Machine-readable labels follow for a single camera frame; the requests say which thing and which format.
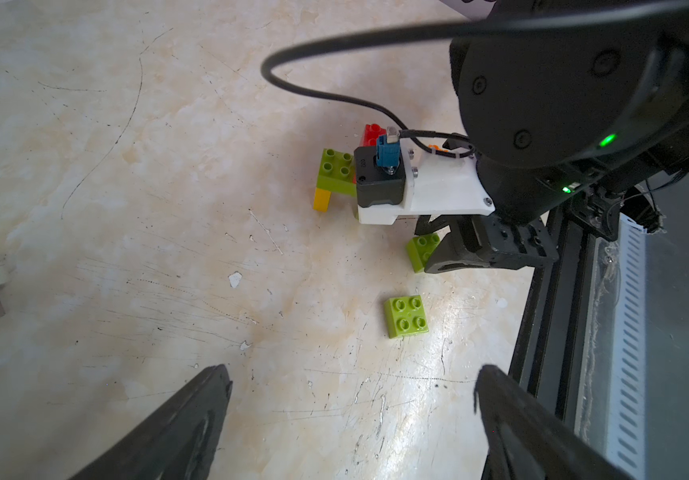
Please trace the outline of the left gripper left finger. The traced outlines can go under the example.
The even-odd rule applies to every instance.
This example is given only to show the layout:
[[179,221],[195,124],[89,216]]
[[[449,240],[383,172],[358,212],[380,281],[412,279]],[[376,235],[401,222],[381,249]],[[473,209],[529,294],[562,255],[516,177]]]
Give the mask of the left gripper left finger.
[[208,478],[231,395],[226,366],[204,368],[74,478]]

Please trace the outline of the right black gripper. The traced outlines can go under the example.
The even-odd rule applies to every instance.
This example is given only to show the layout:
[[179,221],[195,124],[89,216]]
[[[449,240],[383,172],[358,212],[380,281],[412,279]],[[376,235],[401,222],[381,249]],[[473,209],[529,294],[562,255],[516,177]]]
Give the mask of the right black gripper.
[[541,220],[511,225],[496,214],[420,217],[415,236],[432,233],[439,234],[441,243],[425,268],[428,274],[475,268],[545,268],[559,259],[558,248]]

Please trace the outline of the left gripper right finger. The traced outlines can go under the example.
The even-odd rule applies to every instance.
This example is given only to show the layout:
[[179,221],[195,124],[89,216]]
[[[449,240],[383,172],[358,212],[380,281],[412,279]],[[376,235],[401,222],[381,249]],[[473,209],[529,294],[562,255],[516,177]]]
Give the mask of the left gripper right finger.
[[486,479],[627,479],[496,365],[475,387],[489,444]]

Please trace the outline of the red lego brick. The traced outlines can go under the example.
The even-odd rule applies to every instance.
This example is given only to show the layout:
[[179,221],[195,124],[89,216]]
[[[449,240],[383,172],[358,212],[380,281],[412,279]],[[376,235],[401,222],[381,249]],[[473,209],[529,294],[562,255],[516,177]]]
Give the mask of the red lego brick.
[[386,129],[379,124],[367,124],[361,136],[360,147],[376,146],[379,138],[386,134]]

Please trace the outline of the long green lego brick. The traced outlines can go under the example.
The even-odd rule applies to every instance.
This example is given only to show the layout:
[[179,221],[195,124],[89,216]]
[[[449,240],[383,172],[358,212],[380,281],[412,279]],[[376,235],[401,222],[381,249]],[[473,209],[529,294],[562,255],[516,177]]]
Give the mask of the long green lego brick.
[[355,173],[355,160],[352,153],[326,148],[322,150],[316,188],[356,197]]

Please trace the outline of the yellow lego brick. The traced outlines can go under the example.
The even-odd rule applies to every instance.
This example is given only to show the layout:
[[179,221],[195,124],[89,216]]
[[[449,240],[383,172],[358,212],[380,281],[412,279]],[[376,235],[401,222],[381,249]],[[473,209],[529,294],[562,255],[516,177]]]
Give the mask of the yellow lego brick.
[[328,206],[330,206],[330,198],[332,198],[332,192],[322,188],[316,188],[316,190],[314,190],[312,208],[318,212],[327,212]]

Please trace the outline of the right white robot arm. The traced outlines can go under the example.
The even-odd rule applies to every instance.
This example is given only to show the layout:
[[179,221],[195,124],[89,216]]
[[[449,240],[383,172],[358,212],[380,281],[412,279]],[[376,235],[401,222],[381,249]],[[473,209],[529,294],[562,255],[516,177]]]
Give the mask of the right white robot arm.
[[689,133],[689,1],[499,1],[485,25],[450,60],[495,210],[422,218],[447,230],[429,273],[552,264],[541,218],[560,206],[615,240],[625,194],[680,164],[654,151]]

